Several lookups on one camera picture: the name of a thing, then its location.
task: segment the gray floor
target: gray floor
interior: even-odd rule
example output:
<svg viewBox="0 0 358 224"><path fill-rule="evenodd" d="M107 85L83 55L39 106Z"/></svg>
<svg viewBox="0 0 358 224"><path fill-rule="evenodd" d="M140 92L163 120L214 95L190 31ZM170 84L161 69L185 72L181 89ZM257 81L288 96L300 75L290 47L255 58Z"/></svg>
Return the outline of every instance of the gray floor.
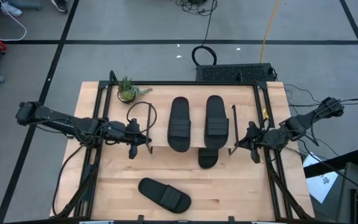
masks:
<svg viewBox="0 0 358 224"><path fill-rule="evenodd" d="M358 25L358 1L347 0ZM59 40L67 14L58 13L49 0L41 11L24 10L19 20L28 29L26 40ZM213 14L209 39L261 40L274 1L220 1ZM68 40L178 40L203 39L207 17L183 12L169 0L80 0ZM15 38L22 30L0 13L0 38ZM269 33L270 40L356 40L344 10L337 0L281 1ZM261 45L209 45L218 64L256 63ZM45 102L55 110L72 114L82 81L118 77L135 80L194 80L191 44L157 45L65 45ZM0 62L0 204L12 174L27 128L16 124L20 101L37 100L56 45L8 45ZM200 63L212 62L205 52L196 54ZM267 45L264 62L270 62L279 79L312 92L322 100L358 98L358 45ZM312 103L307 93L288 87L294 104ZM299 108L299 113L308 109ZM347 106L344 116L315 126L317 138L338 154L358 149L358 105ZM62 164L66 139L37 130L5 222L47 218L53 190ZM315 154L335 155L325 146L308 144ZM340 181L334 189L340 188ZM325 205L328 217L335 216L335 195Z"/></svg>

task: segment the white paper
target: white paper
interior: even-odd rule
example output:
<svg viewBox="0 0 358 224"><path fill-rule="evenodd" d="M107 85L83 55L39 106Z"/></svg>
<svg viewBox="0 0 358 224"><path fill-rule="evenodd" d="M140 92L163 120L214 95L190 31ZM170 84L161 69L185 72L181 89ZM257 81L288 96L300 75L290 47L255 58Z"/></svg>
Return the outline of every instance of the white paper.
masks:
<svg viewBox="0 0 358 224"><path fill-rule="evenodd" d="M315 158L308 155L308 157L306 157L306 159L303 161L303 167L318 163L319 161ZM338 177L338 175L335 172L330 172L324 175L307 178L306 182L308 184L310 195L313 196L318 202L322 203L327 197L329 190L334 185L336 177Z"/></svg>

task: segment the succulent plant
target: succulent plant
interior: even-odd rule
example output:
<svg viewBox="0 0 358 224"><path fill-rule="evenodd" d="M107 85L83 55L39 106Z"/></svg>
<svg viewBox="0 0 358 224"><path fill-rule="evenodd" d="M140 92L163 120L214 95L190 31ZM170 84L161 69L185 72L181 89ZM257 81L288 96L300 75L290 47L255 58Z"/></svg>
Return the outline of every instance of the succulent plant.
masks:
<svg viewBox="0 0 358 224"><path fill-rule="evenodd" d="M132 80L128 76L124 76L118 84L119 97L122 101L129 101L135 96L142 96L152 90L153 88L147 88L141 91L138 86L132 84Z"/></svg>

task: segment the white cable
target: white cable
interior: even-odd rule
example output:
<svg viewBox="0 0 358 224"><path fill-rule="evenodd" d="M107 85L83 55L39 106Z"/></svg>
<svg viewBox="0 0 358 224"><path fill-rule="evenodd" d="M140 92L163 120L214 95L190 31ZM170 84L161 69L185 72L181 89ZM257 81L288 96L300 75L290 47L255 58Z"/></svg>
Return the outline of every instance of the white cable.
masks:
<svg viewBox="0 0 358 224"><path fill-rule="evenodd" d="M22 40L24 39L25 35L27 34L27 29L19 22L15 19L15 17L13 17L9 12L8 10L6 10L5 6L4 6L4 3L2 2L2 0L0 0L0 3L1 3L1 7L3 7L6 11L6 13L14 20L16 21L21 27L23 27L24 29L24 34L23 36L20 38L20 39L7 39L7 40L4 40L4 39L0 39L1 41L19 41L19 40Z"/></svg>

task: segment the small potted plant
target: small potted plant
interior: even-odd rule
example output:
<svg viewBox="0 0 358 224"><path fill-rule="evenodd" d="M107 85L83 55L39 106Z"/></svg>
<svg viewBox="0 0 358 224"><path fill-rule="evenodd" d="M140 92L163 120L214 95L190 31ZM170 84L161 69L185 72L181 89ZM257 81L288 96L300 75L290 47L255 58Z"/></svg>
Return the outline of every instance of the small potted plant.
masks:
<svg viewBox="0 0 358 224"><path fill-rule="evenodd" d="M132 80L128 76L124 76L118 84L117 97L123 103L131 103L135 100L136 96L142 96L152 90L152 88L147 88L140 91L138 86L132 84Z"/></svg>

